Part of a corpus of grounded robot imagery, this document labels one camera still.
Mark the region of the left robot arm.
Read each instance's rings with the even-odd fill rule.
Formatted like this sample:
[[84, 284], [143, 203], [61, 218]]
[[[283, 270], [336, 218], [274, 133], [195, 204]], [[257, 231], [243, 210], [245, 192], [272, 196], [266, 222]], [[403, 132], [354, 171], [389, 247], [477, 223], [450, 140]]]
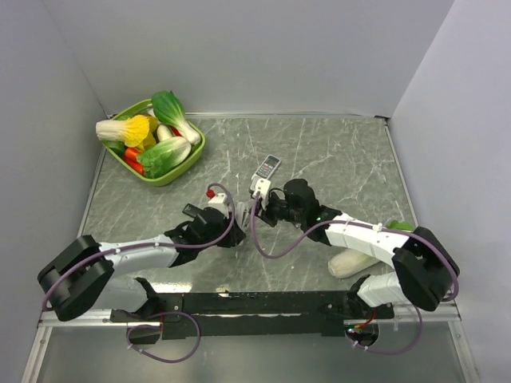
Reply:
[[46, 294], [42, 309], [53, 311], [62, 322], [107, 309], [147, 321], [163, 310], [159, 294], [145, 278], [123, 277], [182, 266], [211, 247], [239, 245], [246, 237], [246, 215], [243, 207], [227, 214], [206, 207], [162, 235], [131, 243], [99, 243], [91, 235], [80, 236], [39, 273]]

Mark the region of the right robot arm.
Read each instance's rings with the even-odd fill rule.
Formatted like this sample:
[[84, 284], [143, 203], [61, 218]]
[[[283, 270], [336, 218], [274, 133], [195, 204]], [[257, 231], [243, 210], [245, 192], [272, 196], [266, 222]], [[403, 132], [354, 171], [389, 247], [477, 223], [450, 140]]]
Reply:
[[390, 273], [362, 277], [351, 287], [348, 306], [354, 316], [366, 318], [376, 307], [398, 302], [434, 311], [458, 296], [459, 267], [429, 229], [365, 223], [320, 204], [304, 179], [287, 181], [282, 192], [278, 196], [270, 180], [254, 182], [251, 227], [257, 219], [271, 227], [289, 222], [302, 230], [303, 239], [358, 251], [392, 267]]

